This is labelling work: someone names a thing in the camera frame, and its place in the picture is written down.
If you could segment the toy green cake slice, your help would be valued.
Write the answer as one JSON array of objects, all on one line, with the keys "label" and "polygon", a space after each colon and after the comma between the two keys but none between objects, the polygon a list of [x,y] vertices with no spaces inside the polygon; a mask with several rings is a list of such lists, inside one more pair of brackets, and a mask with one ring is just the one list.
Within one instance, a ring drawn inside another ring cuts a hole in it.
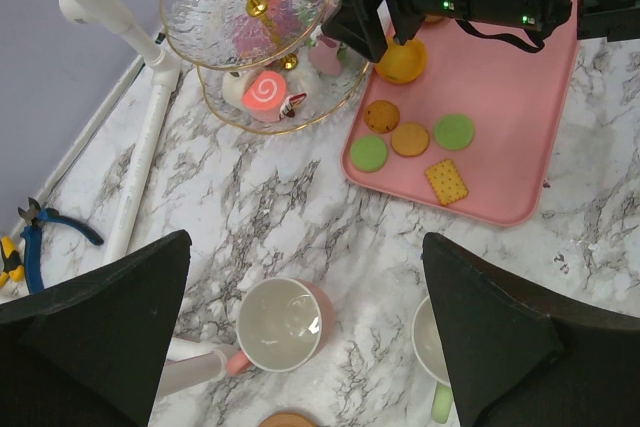
[{"label": "toy green cake slice", "polygon": [[298,19],[305,24],[310,23],[322,7],[324,0],[299,0]]}]

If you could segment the cork coaster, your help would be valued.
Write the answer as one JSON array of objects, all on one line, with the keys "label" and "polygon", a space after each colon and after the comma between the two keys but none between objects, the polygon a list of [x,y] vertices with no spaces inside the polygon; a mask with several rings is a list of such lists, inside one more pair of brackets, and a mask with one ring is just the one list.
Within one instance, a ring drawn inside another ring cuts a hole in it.
[{"label": "cork coaster", "polygon": [[279,412],[264,419],[259,427],[316,427],[316,424],[298,413]]}]

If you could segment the pink serving tray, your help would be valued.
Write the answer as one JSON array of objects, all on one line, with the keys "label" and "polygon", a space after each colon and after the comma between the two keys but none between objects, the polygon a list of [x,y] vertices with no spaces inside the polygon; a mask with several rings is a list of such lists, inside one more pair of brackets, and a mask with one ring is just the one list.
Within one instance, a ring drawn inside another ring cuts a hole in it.
[{"label": "pink serving tray", "polygon": [[[556,28],[537,54],[466,34],[453,20],[423,26],[425,72],[406,85],[372,74],[347,135],[341,164],[353,183],[434,207],[441,204],[425,171],[453,161],[469,190],[448,205],[450,212],[499,226],[518,225],[535,212],[546,177],[578,52],[575,16]],[[359,171],[350,149],[370,134],[363,120],[373,101],[395,104],[403,122],[432,130],[447,114],[464,114],[474,124],[469,146],[457,151],[432,142],[415,157],[388,152],[373,173]]]}]

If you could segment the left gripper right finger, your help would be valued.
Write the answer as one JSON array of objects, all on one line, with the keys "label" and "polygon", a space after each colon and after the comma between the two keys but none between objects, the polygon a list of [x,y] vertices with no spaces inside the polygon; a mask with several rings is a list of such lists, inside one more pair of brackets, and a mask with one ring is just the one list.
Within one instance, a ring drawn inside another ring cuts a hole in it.
[{"label": "left gripper right finger", "polygon": [[636,426],[639,320],[560,295],[438,233],[422,261],[463,426]]}]

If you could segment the three-tier glass dessert stand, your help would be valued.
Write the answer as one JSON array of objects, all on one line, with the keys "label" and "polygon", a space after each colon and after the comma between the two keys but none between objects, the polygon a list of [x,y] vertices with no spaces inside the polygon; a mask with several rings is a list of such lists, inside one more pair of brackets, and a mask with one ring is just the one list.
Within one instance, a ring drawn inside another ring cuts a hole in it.
[{"label": "three-tier glass dessert stand", "polygon": [[356,93],[368,63],[321,32],[339,0],[159,0],[166,42],[197,69],[223,122],[258,135],[301,130]]}]

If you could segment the toy white roll cake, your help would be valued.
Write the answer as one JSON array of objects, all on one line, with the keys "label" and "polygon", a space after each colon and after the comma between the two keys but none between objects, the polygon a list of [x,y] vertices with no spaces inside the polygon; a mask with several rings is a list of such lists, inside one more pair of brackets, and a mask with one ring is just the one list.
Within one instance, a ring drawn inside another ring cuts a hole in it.
[{"label": "toy white roll cake", "polygon": [[249,77],[242,72],[226,72],[222,78],[223,99],[234,108],[244,111],[242,98],[247,90]]}]

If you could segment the toy strawberry cake slice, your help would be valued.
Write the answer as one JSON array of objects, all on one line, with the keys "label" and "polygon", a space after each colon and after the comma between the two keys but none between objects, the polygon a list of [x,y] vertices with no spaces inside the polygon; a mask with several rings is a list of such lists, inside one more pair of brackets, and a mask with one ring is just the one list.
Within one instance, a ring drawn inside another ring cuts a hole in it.
[{"label": "toy strawberry cake slice", "polygon": [[306,100],[306,93],[287,95],[278,109],[279,119],[294,118],[295,109]]}]

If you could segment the toy green macaron lower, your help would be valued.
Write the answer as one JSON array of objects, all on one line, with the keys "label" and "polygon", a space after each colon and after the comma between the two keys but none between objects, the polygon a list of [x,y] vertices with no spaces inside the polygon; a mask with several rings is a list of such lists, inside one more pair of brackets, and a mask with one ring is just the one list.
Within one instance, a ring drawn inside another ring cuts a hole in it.
[{"label": "toy green macaron lower", "polygon": [[350,160],[354,167],[365,173],[380,170],[388,159],[385,141],[375,135],[365,135],[356,139],[350,148]]}]

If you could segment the toy pink strawberry swirl roll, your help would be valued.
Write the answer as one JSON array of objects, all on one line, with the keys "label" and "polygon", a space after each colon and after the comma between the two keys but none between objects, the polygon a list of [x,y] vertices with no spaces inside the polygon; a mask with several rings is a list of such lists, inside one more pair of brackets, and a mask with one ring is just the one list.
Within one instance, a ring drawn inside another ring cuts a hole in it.
[{"label": "toy pink strawberry swirl roll", "polygon": [[267,11],[235,19],[233,43],[241,58],[285,45],[300,27],[292,0],[265,0]]}]

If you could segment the white pvc pipe frame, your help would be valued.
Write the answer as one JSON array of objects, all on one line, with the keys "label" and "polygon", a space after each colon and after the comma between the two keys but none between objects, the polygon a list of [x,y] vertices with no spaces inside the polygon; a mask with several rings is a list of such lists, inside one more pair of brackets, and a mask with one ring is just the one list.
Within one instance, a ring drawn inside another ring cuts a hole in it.
[{"label": "white pvc pipe frame", "polygon": [[125,71],[83,127],[69,152],[38,194],[39,199],[63,211],[86,216],[108,237],[118,222],[116,214],[125,180],[138,164],[134,154],[138,138],[147,133],[145,118],[160,102],[166,104],[162,125],[154,132],[155,146],[130,235],[131,249],[173,230],[184,228],[192,237],[192,270],[187,280],[191,293],[181,310],[202,305],[193,292],[213,274],[213,254],[228,235],[225,211],[214,181],[195,168],[170,169],[179,154],[215,151],[222,124],[204,105],[194,69],[183,66],[173,91],[152,85],[153,72],[136,59]]}]

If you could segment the toy bread bun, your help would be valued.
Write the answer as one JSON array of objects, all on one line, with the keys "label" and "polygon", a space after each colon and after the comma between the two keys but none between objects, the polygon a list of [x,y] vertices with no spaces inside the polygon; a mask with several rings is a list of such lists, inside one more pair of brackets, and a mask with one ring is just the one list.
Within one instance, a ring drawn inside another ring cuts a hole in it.
[{"label": "toy bread bun", "polygon": [[438,22],[441,22],[441,21],[444,21],[444,20],[445,20],[445,18],[441,17],[441,16],[427,15],[425,20],[424,20],[424,23],[427,24],[427,25],[430,25],[430,24],[435,24],[435,23],[438,23]]}]

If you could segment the toy yellow cracker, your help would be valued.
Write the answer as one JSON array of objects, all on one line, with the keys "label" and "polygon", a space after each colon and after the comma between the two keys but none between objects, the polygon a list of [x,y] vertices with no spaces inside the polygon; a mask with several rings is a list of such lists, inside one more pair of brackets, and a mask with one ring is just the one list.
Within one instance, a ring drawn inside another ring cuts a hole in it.
[{"label": "toy yellow cracker", "polygon": [[469,195],[469,190],[451,159],[430,166],[426,169],[425,176],[442,206]]}]

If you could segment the toy orange egg tart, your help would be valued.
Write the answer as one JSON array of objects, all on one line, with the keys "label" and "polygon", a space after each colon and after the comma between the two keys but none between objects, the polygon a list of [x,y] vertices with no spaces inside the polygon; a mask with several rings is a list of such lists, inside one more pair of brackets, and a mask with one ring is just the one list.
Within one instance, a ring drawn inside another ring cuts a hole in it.
[{"label": "toy orange egg tart", "polygon": [[411,39],[404,45],[397,44],[392,37],[387,38],[388,48],[374,70],[384,80],[403,85],[420,77],[427,65],[428,53],[419,39]]}]

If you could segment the toy orange round cookie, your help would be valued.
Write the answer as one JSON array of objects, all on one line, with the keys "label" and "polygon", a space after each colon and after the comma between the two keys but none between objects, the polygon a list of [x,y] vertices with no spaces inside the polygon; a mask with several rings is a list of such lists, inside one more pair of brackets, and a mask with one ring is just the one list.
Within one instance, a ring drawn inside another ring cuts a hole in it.
[{"label": "toy orange round cookie", "polygon": [[429,147],[430,136],[425,127],[419,123],[402,123],[392,133],[393,150],[405,157],[419,156]]}]

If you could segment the yellow-handled pliers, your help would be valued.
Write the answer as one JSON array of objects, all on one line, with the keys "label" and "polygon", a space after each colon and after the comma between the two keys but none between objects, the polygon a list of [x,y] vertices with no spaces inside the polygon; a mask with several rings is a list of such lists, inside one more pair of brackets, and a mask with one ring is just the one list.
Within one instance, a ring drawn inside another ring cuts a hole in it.
[{"label": "yellow-handled pliers", "polygon": [[25,267],[22,259],[14,242],[8,236],[1,238],[1,258],[0,287],[3,287],[9,280],[21,282],[25,279]]}]

